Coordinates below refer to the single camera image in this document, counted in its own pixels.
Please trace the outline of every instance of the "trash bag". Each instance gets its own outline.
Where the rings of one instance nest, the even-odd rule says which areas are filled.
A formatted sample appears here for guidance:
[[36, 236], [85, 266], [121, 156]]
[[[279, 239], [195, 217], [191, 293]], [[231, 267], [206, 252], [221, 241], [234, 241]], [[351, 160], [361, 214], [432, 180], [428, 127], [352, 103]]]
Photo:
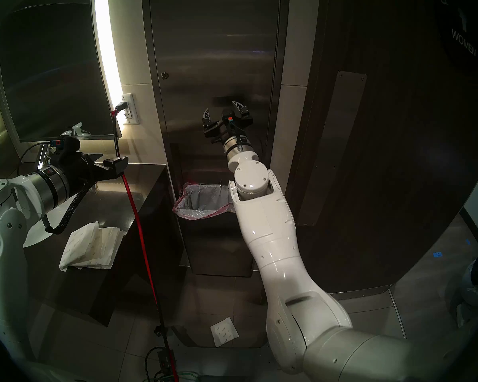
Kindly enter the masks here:
[[186, 183], [172, 211], [184, 219], [198, 220], [235, 212], [228, 186]]

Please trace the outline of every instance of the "paper towel on floor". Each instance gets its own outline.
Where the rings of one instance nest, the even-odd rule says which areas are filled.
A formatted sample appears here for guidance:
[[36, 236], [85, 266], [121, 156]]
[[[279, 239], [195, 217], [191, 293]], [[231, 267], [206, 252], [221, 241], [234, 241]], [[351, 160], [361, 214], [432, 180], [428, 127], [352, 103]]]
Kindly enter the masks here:
[[216, 345], [216, 348], [239, 336], [232, 320], [230, 320], [230, 317], [216, 323], [214, 326], [211, 326], [211, 332], [213, 334], [214, 345]]
[[117, 227], [99, 228], [98, 222], [89, 223], [73, 231], [60, 259], [60, 271], [72, 265], [77, 268], [112, 268], [122, 237], [126, 232]]

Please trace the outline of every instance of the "red cable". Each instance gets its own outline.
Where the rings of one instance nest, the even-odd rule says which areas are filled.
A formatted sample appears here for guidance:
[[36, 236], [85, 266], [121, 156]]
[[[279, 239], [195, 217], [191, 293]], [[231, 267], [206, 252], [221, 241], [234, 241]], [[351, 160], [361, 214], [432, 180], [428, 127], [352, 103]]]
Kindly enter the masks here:
[[[156, 291], [154, 290], [154, 284], [152, 283], [152, 275], [150, 273], [149, 260], [147, 259], [147, 251], [145, 250], [145, 241], [143, 238], [143, 231], [142, 231], [142, 224], [140, 223], [140, 216], [138, 215], [138, 211], [136, 210], [136, 205], [134, 204], [133, 195], [131, 194], [131, 189], [129, 188], [129, 184], [127, 183], [125, 174], [122, 174], [122, 180], [124, 182], [124, 186], [126, 187], [127, 196], [129, 197], [131, 208], [133, 209], [136, 225], [138, 226], [138, 235], [140, 236], [140, 244], [142, 245], [142, 252], [144, 254], [145, 267], [147, 268], [147, 275], [149, 276], [150, 287], [152, 288], [152, 294], [154, 295], [154, 301], [156, 302], [156, 309], [157, 309], [157, 312], [159, 313], [160, 311], [159, 311], [159, 306], [157, 304]], [[170, 348], [168, 346], [167, 346], [167, 351], [168, 351], [168, 356], [170, 357], [170, 364], [172, 366], [174, 382], [179, 382], [179, 376], [177, 375], [177, 370], [175, 369], [175, 362], [172, 357], [172, 353], [170, 352]]]
[[[112, 111], [112, 118], [113, 118], [114, 126], [116, 126], [117, 113], [119, 113], [117, 111], [117, 109], [114, 109]], [[119, 142], [117, 140], [117, 135], [115, 134], [115, 128], [114, 128], [114, 135], [115, 135], [114, 136], [115, 151], [117, 153], [117, 157], [120, 157], [119, 145], [118, 145]], [[143, 238], [143, 230], [142, 230], [142, 224], [140, 223], [140, 216], [138, 215], [138, 211], [136, 210], [136, 205], [134, 204], [133, 195], [131, 194], [131, 189], [129, 188], [129, 183], [127, 183], [127, 179], [126, 179], [125, 174], [122, 174], [122, 181], [124, 182], [124, 186], [126, 187], [126, 192], [127, 192], [128, 198], [129, 198], [129, 203], [131, 204], [131, 208], [133, 209], [134, 219], [136, 220], [136, 225], [138, 226], [138, 235], [140, 237], [140, 244], [142, 245], [142, 252], [144, 254], [145, 267], [147, 268], [147, 275], [149, 276], [150, 287], [152, 289], [152, 294], [154, 295], [154, 301], [156, 302], [157, 313], [160, 315], [160, 320], [162, 321], [160, 307], [157, 304], [156, 290], [154, 290], [154, 283], [152, 282], [152, 275], [150, 273], [149, 259], [147, 258], [147, 251], [145, 249], [145, 241], [144, 241], [144, 238]], [[172, 353], [170, 352], [170, 347], [168, 346], [168, 340], [166, 338], [166, 335], [164, 335], [164, 339], [165, 339], [165, 347], [167, 348], [168, 356], [170, 357], [170, 365], [172, 366], [172, 373], [174, 375], [174, 382], [179, 382], [179, 376], [177, 375], [177, 370], [175, 369], [175, 362], [174, 362]]]

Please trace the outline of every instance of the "plug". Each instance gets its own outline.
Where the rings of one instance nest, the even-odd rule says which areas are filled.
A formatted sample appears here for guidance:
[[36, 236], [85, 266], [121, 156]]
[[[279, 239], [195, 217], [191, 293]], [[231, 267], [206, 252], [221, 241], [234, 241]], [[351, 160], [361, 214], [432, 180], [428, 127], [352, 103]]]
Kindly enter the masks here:
[[127, 101], [122, 101], [115, 107], [115, 111], [120, 112], [125, 110], [126, 108], [127, 108]]

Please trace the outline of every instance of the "trash bin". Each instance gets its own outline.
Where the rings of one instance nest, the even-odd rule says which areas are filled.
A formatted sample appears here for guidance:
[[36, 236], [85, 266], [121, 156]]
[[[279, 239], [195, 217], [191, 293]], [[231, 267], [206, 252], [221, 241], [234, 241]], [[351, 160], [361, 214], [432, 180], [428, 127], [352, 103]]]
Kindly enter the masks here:
[[228, 186], [186, 183], [172, 210], [193, 273], [251, 276], [253, 257], [243, 240]]

